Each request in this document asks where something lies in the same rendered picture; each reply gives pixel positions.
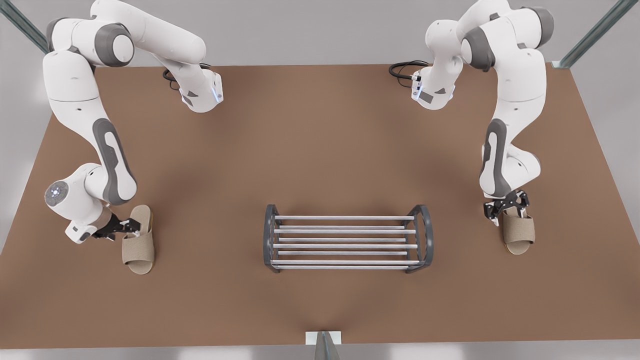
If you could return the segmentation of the beige slipper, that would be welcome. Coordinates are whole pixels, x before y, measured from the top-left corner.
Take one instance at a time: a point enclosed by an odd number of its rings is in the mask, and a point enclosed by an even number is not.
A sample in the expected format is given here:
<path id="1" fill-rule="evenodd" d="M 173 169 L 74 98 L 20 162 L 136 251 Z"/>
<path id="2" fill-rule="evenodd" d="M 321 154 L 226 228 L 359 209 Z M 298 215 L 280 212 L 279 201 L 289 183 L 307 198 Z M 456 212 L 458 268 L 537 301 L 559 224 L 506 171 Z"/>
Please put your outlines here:
<path id="1" fill-rule="evenodd" d="M 503 242 L 512 255 L 523 255 L 535 243 L 534 219 L 526 208 L 510 207 L 502 212 Z"/>
<path id="2" fill-rule="evenodd" d="M 153 212 L 148 205 L 135 207 L 130 218 L 140 223 L 137 233 L 127 233 L 122 239 L 122 262 L 137 275 L 148 274 L 155 262 Z"/>

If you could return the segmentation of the grey metal shoe rack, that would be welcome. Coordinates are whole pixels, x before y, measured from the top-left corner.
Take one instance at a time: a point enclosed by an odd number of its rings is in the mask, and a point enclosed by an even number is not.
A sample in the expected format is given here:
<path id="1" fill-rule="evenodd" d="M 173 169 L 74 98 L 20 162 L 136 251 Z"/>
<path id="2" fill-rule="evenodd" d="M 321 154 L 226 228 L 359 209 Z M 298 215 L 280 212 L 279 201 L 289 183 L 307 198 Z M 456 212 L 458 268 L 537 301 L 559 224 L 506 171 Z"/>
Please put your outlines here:
<path id="1" fill-rule="evenodd" d="M 263 224 L 263 263 L 285 270 L 403 271 L 429 267 L 434 230 L 428 208 L 404 216 L 282 215 L 270 203 Z"/>

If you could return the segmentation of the silver frame post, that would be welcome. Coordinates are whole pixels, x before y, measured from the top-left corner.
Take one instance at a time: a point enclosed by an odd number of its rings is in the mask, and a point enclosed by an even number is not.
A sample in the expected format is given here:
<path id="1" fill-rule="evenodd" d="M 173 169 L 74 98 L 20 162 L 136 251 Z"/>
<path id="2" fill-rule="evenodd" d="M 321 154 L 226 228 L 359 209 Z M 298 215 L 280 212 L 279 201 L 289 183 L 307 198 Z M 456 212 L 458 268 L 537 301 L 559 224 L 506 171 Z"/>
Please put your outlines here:
<path id="1" fill-rule="evenodd" d="M 341 360 L 336 345 L 342 344 L 341 331 L 305 333 L 306 346 L 314 346 L 314 360 Z"/>
<path id="2" fill-rule="evenodd" d="M 42 53 L 50 52 L 45 35 L 10 0 L 0 0 L 0 14 L 32 41 Z"/>
<path id="3" fill-rule="evenodd" d="M 638 2 L 639 0 L 617 0 L 611 9 L 586 32 L 582 39 L 562 59 L 552 61 L 551 66 L 554 69 L 570 69 Z"/>

